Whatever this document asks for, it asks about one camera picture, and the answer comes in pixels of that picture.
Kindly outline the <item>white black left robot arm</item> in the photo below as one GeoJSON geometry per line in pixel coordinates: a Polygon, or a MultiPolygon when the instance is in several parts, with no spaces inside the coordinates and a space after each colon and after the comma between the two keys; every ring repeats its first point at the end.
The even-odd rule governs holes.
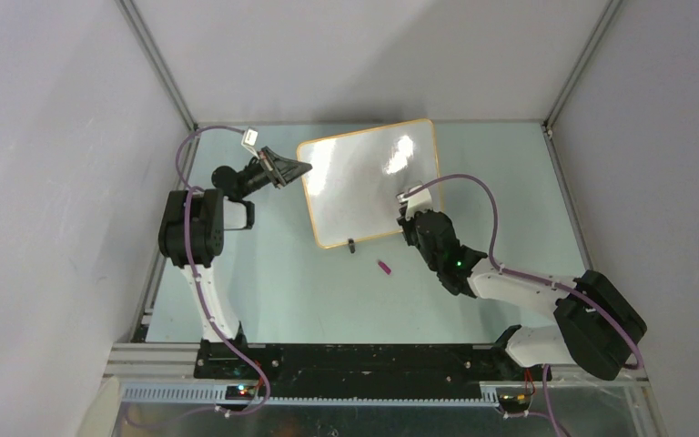
{"type": "Polygon", "coordinates": [[[307,175],[313,166],[284,158],[264,147],[240,170],[221,166],[211,188],[172,190],[157,234],[162,256],[180,269],[192,289],[202,327],[202,340],[239,340],[242,322],[216,269],[230,232],[253,229],[255,204],[248,196],[267,187],[284,188],[307,175]]]}

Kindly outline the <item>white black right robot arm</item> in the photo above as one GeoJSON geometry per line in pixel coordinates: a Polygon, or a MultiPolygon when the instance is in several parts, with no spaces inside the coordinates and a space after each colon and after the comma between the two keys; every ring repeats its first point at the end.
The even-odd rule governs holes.
{"type": "Polygon", "coordinates": [[[648,331],[643,318],[602,273],[579,278],[520,278],[495,268],[487,254],[460,243],[442,212],[402,212],[397,220],[406,243],[423,257],[441,286],[454,296],[498,300],[551,320],[538,328],[507,329],[492,366],[506,381],[530,367],[577,365],[605,381],[629,364],[632,346],[648,331]]]}

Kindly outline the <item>yellow framed whiteboard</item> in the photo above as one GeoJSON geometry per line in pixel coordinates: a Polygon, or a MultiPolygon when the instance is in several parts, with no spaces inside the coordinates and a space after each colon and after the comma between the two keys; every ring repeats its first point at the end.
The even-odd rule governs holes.
{"type": "Polygon", "coordinates": [[[312,166],[302,184],[321,249],[401,232],[400,196],[441,175],[427,118],[311,139],[296,154],[312,166]]]}

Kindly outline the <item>magenta marker cap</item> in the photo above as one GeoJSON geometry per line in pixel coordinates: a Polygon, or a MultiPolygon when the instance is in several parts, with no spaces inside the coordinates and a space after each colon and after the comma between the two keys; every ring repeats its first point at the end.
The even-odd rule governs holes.
{"type": "Polygon", "coordinates": [[[386,275],[391,274],[391,268],[385,262],[378,260],[377,264],[386,275]]]}

